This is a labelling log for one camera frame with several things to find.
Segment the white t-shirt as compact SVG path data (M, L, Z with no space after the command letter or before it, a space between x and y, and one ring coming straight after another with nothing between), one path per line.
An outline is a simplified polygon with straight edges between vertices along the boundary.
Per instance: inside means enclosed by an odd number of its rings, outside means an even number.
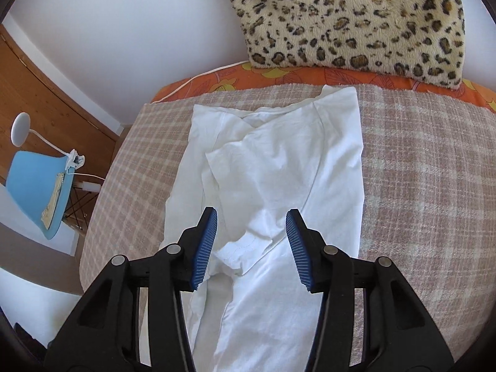
M176 242L207 206L217 211L204 281L183 296L198 370L304 369L321 297L299 280L285 218L298 209L328 244L357 256L362 149L352 87L324 86L285 108L194 108L164 241Z

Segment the pink plaid blanket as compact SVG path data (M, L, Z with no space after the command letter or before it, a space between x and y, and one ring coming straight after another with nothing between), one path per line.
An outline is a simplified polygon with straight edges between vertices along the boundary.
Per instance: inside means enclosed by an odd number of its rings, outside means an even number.
M356 90L364 137L360 256L392 257L460 358L495 304L495 116L433 92ZM113 255L136 259L158 250L195 105L276 108L318 91L287 84L145 105L93 210L82 286Z

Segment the blue plastic chair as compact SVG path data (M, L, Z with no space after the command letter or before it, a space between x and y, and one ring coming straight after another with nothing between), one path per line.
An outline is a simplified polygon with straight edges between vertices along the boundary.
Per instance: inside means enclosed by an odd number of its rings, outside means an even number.
M42 221L55 189L57 175L64 176L51 225ZM73 175L66 174L66 156L54 157L19 150L7 174L6 188L21 211L41 230L46 239L57 234L72 189Z

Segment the orange floral bed sheet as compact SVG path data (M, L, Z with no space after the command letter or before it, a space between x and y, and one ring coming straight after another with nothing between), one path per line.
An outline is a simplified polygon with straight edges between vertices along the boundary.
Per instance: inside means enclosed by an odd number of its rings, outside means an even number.
M467 79L457 90L425 84L409 78L325 67L256 69L251 63L227 65L162 87L154 103L197 97L214 91L235 91L284 84L354 86L370 84L388 90L411 90L454 97L495 111L495 92Z

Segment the white clip desk lamp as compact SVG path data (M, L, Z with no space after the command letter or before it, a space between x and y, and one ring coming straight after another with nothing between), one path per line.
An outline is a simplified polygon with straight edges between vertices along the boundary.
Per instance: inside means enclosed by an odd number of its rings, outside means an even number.
M19 113L16 116L16 118L13 120L10 129L11 143L15 147L20 148L26 142L27 138L30 135L36 136L42 142L50 146L51 149L54 149L55 151L66 157L65 170L67 173L69 173L69 169L73 168L74 172L72 173L72 175L86 176L86 177L98 179L100 181L105 181L103 177L97 175L77 172L77 170L79 170L85 165L86 157L84 155L79 155L75 149L72 149L70 152L66 152L63 149L60 149L58 146L56 146L55 144L51 143L48 139L43 137L36 130L31 128L31 119L28 113L26 112Z

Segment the wooden door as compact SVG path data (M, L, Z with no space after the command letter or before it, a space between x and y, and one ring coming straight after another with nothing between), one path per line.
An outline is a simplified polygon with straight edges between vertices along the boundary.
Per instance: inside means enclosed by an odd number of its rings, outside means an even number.
M83 173L107 175L118 135L56 86L1 27L1 183L18 151L10 129L21 112L29 114L31 127L51 143L85 155Z

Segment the leopard print pillow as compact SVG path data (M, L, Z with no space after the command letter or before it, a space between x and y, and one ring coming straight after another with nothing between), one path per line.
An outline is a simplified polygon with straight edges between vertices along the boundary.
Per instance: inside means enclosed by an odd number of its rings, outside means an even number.
M256 68L322 66L456 90L463 0L229 0Z

